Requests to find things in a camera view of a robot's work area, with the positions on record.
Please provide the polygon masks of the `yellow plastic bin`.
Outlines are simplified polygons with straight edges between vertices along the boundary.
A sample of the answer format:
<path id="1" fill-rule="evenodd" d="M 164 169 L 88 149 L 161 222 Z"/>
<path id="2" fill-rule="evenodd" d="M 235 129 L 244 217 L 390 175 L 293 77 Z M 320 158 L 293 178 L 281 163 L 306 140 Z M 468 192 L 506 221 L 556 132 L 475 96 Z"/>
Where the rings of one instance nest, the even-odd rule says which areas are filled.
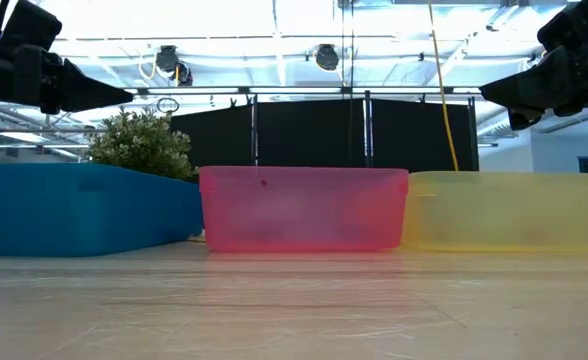
<path id="1" fill-rule="evenodd" d="M 588 252 L 588 174 L 413 173 L 401 243 L 431 251 Z"/>

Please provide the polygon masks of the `black partition screen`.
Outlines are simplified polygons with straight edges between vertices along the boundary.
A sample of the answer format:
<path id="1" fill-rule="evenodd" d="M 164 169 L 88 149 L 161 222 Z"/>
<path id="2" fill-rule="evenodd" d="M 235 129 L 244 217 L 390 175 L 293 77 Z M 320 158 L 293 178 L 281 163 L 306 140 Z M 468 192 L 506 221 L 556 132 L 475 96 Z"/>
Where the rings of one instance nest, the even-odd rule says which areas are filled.
<path id="1" fill-rule="evenodd" d="M 476 171 L 476 129 L 467 105 L 343 99 L 265 102 L 175 116 L 197 167 L 365 166 Z"/>

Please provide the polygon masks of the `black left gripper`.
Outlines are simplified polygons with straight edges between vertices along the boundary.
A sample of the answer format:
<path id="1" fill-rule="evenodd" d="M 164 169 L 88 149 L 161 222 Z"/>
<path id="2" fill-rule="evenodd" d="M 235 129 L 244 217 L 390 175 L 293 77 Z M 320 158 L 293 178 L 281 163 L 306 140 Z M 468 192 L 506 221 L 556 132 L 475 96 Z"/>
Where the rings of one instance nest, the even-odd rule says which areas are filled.
<path id="1" fill-rule="evenodd" d="M 62 100 L 60 95 L 62 77 Z M 86 76 L 75 64 L 40 48 L 0 47 L 0 101 L 43 113 L 80 112 L 129 103 L 132 93 Z"/>

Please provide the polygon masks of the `blue plastic bin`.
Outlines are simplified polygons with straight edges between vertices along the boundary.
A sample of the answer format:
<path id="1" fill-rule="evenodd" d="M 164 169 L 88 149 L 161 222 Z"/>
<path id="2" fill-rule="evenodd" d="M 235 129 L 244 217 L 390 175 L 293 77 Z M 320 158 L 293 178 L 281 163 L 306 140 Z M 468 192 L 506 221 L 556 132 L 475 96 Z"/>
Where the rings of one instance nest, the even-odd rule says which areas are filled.
<path id="1" fill-rule="evenodd" d="M 0 256 L 99 256 L 203 228 L 194 183 L 89 163 L 0 164 Z"/>

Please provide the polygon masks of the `potted plant black pot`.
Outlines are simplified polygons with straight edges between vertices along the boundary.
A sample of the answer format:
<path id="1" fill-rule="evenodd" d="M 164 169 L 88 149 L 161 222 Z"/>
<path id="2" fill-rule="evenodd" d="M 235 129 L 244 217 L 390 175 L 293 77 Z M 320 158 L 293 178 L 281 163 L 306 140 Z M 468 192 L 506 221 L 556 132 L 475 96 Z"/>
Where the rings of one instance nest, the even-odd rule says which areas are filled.
<path id="1" fill-rule="evenodd" d="M 194 180 L 199 168 L 189 158 L 191 139 L 170 130 L 171 117 L 152 109 L 128 111 L 124 107 L 102 120 L 102 133 L 88 133 L 90 161 L 147 174 Z"/>

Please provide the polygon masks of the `red plastic bin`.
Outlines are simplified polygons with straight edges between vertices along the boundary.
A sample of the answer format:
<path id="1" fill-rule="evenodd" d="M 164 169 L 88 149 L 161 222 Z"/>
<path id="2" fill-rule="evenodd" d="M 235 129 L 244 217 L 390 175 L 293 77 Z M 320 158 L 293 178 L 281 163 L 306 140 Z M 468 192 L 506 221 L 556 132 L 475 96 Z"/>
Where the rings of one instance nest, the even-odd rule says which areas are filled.
<path id="1" fill-rule="evenodd" d="M 216 252 L 370 252 L 401 242 L 409 173 L 207 166 L 199 189 Z"/>

